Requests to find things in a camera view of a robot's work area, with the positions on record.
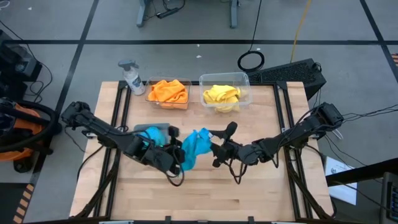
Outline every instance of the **plastic container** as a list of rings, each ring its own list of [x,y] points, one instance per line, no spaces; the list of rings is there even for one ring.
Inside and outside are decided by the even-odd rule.
[[[216,73],[206,74],[199,78],[200,85],[200,101],[204,107],[212,109],[216,112],[228,113],[230,111],[240,111],[241,109],[248,108],[249,104],[253,102],[253,95],[250,89],[250,82],[248,75],[243,72],[233,73]],[[203,93],[210,90],[213,85],[229,85],[239,88],[241,97],[238,98],[238,103],[206,103]]]
[[[185,86],[185,89],[188,93],[188,100],[186,103],[169,103],[169,102],[159,102],[159,101],[151,101],[148,100],[148,95],[152,91],[152,85],[160,82],[161,80],[166,80],[167,82],[171,82],[173,80],[178,80],[181,84]],[[146,83],[146,93],[145,93],[145,100],[146,102],[151,103],[151,105],[155,108],[163,108],[163,109],[181,109],[186,110],[188,109],[188,103],[191,95],[191,80],[187,78],[169,78],[169,77],[150,77]]]

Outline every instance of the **concrete floor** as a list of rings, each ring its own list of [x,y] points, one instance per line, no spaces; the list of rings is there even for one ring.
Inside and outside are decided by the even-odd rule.
[[[12,0],[0,11],[0,20],[26,40],[80,40],[95,0]],[[265,0],[257,27],[258,40],[292,40],[306,5],[306,0]],[[398,23],[394,16],[395,0],[366,0],[384,40],[398,40]],[[229,28],[229,4],[216,0],[187,0],[180,12],[150,19],[142,28],[135,26],[139,1],[99,0],[87,40],[167,40],[167,39],[251,39],[259,0],[241,0],[238,28]],[[156,9],[163,11],[160,0]],[[153,15],[151,6],[148,15]],[[314,0],[300,31],[300,40],[377,40],[360,0]],[[63,107],[72,101],[85,101],[95,108],[102,81],[122,79],[117,62],[123,58],[137,60],[142,79],[151,76],[185,77],[197,80],[205,73],[237,72],[238,57],[248,45],[84,45],[81,54],[77,45],[32,44],[36,57],[54,75],[53,83],[43,93],[43,104],[56,108],[67,76],[71,77]],[[264,68],[288,63],[290,44],[255,45],[266,56]],[[398,53],[397,45],[388,46]],[[73,58],[78,59],[71,69]],[[298,45],[295,60],[313,58],[320,62],[327,84],[322,101],[334,103],[342,113],[362,113],[397,103],[398,84],[380,45]],[[254,65],[246,60],[246,66]],[[42,70],[39,80],[49,81]],[[396,139],[398,116],[394,113],[363,118],[340,128],[344,140],[331,138],[341,150],[365,164],[398,156]],[[79,132],[70,132],[84,147],[86,139]],[[319,141],[321,152],[335,159],[328,144]],[[40,173],[25,222],[67,218],[75,192],[75,180],[83,153],[64,134],[54,137]],[[356,161],[339,153],[349,165]],[[0,164],[0,182],[28,182],[32,173],[18,174],[11,163]],[[362,182],[359,190],[380,200],[380,184]],[[357,206],[336,201],[338,217],[377,223],[377,205],[358,195]]]

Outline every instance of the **wooden tabletop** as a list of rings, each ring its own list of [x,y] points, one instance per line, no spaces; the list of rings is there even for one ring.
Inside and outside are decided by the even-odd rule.
[[[103,82],[96,105],[95,116],[108,123],[111,122],[117,86],[117,82]],[[192,87],[186,111],[155,109],[145,101],[144,96],[132,95],[127,125],[133,129],[137,124],[170,123],[180,128],[181,140],[194,129],[206,127],[224,130],[231,121],[238,124],[233,139],[242,144],[278,135],[280,128],[273,87],[251,88],[253,103],[249,108],[240,113],[228,114],[214,114],[204,108],[200,103],[199,86]],[[307,98],[302,83],[288,83],[288,89],[296,121],[308,111]],[[280,96],[285,125],[289,126],[282,92]],[[117,126],[120,124],[123,103],[124,95]],[[318,147],[314,140],[310,140],[309,145]],[[99,146],[96,139],[88,140],[85,158]],[[70,215],[76,215],[98,188],[104,152],[105,150],[102,150],[91,158],[81,170]],[[185,173],[185,182],[180,187],[169,184],[165,175],[158,170],[122,156],[112,219],[164,220],[165,216],[170,215],[172,220],[247,221],[248,216],[253,216],[257,221],[293,221],[294,213],[283,150],[279,154],[278,169],[271,162],[248,167],[240,185],[235,183],[226,166],[212,166],[212,153],[200,155],[197,157],[195,168]],[[333,209],[319,155],[305,148],[302,151],[302,161],[309,191],[323,209],[332,214]],[[299,190],[297,192],[301,214],[305,217],[302,194]],[[101,214],[104,214],[107,197],[106,192]]]

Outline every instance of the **orange towel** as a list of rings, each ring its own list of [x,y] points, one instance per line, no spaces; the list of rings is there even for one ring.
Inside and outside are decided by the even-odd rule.
[[[171,82],[161,80],[155,85],[152,85],[152,91],[148,95],[148,100],[169,102],[160,104],[160,106],[165,109],[179,108],[186,110],[188,108],[188,92],[185,86],[178,80],[173,80]]]

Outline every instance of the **orange vacuum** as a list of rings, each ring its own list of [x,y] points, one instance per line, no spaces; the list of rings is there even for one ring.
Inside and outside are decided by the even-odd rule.
[[[41,118],[37,111],[50,119]],[[34,151],[52,153],[43,140],[62,130],[57,120],[54,110],[46,106],[0,98],[0,161],[13,161],[17,172],[31,170]]]

